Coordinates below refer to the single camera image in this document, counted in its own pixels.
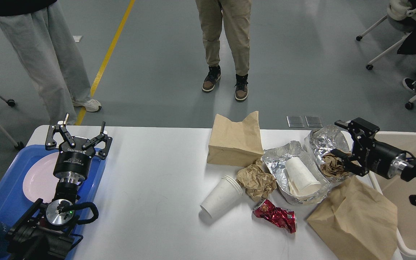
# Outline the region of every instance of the black shoe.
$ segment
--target black shoe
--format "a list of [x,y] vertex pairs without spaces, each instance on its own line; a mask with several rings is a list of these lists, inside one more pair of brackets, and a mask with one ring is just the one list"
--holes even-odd
[[215,88],[216,82],[221,79],[221,67],[220,66],[209,66],[208,75],[203,81],[202,90],[205,92],[210,92]]
[[235,84],[235,99],[238,101],[243,101],[248,97],[248,74],[245,76],[235,75],[237,83]]
[[413,79],[405,78],[402,80],[402,85],[404,88],[416,95],[416,89],[413,86],[413,83],[415,83],[415,80]]

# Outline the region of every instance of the khaki pants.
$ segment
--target khaki pants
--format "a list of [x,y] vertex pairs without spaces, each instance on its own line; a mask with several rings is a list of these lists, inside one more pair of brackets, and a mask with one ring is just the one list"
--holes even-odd
[[208,66],[219,64],[219,37],[224,29],[232,51],[235,72],[240,76],[250,69],[251,0],[195,0],[203,32]]
[[91,85],[59,2],[34,13],[0,16],[0,28],[38,91],[49,123],[69,113],[68,123],[74,124],[72,100],[91,99]]

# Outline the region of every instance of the gray floor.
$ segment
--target gray floor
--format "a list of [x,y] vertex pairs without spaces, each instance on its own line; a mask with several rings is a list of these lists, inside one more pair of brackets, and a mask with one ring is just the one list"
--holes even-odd
[[[122,19],[127,0],[60,0],[93,82]],[[402,35],[383,23],[361,42],[355,36],[385,15],[386,1],[263,0],[251,14],[249,97],[234,100],[235,72],[221,39],[222,79],[201,91],[208,71],[193,0],[136,0],[95,98],[103,109],[83,125],[211,128],[216,113],[233,121],[260,112],[262,129],[287,129],[286,116],[319,116],[325,125],[363,117],[389,131],[416,132],[416,108],[400,85],[416,78],[416,56],[394,53],[365,64]],[[0,30],[0,123],[27,142],[48,124],[30,79]],[[0,133],[0,179],[17,151]]]

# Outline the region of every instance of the white sneaker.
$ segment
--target white sneaker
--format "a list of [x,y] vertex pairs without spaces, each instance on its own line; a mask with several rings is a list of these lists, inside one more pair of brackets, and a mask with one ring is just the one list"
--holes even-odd
[[89,99],[88,101],[73,101],[74,107],[84,107],[88,112],[98,112],[102,105],[95,99]]

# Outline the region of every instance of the white paper cup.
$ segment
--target white paper cup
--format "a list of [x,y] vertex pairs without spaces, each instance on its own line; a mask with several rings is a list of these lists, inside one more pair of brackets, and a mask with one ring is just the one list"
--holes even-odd
[[218,217],[243,195],[243,188],[230,176],[224,176],[200,204],[210,217]]
[[290,178],[290,193],[295,196],[309,196],[322,186],[298,157],[286,161],[285,168]]

